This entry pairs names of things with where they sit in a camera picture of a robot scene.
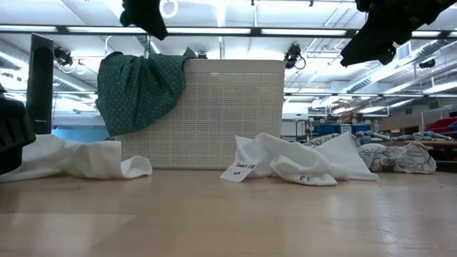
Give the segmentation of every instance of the blue wall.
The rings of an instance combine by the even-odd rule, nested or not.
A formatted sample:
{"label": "blue wall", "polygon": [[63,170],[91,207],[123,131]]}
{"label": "blue wall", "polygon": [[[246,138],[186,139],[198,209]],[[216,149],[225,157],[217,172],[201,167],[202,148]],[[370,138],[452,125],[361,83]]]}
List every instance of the blue wall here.
{"label": "blue wall", "polygon": [[62,139],[93,143],[109,137],[105,126],[57,126],[52,134]]}

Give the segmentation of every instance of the handwritten label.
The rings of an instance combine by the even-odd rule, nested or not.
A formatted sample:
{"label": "handwritten label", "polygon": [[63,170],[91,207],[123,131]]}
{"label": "handwritten label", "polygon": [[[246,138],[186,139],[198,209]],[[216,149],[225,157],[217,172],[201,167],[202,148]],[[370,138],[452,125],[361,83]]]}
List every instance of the handwritten label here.
{"label": "handwritten label", "polygon": [[233,182],[242,182],[256,167],[257,163],[235,161],[224,173],[222,173],[221,178]]}

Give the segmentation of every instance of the white cloth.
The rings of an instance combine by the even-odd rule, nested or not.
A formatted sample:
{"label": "white cloth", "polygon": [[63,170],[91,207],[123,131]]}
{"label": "white cloth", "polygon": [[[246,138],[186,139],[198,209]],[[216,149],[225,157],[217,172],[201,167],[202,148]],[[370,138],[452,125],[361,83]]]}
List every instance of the white cloth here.
{"label": "white cloth", "polygon": [[257,163],[248,178],[280,176],[310,186],[332,186],[337,180],[375,181],[345,133],[316,148],[289,143],[266,133],[255,139],[236,137],[236,161]]}
{"label": "white cloth", "polygon": [[152,174],[144,157],[135,156],[121,162],[121,142],[81,143],[53,135],[36,136],[25,146],[22,165],[0,176],[0,182],[44,178],[67,172],[82,178],[136,178]]}

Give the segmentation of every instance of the green polka dot cloth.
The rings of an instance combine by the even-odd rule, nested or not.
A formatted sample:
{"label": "green polka dot cloth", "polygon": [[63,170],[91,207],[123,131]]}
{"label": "green polka dot cloth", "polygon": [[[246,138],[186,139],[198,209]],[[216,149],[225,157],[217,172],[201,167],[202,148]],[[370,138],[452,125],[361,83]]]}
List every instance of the green polka dot cloth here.
{"label": "green polka dot cloth", "polygon": [[100,64],[96,106],[110,136],[141,131],[167,114],[186,88],[183,64],[189,58],[107,56]]}

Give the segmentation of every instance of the red object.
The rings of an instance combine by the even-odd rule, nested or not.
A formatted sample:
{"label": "red object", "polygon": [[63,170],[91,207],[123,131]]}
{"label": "red object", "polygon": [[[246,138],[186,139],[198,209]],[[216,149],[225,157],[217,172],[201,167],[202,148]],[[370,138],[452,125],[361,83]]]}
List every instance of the red object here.
{"label": "red object", "polygon": [[451,125],[457,122],[457,118],[441,119],[426,127],[425,131],[433,131],[436,133],[445,133],[451,131]]}

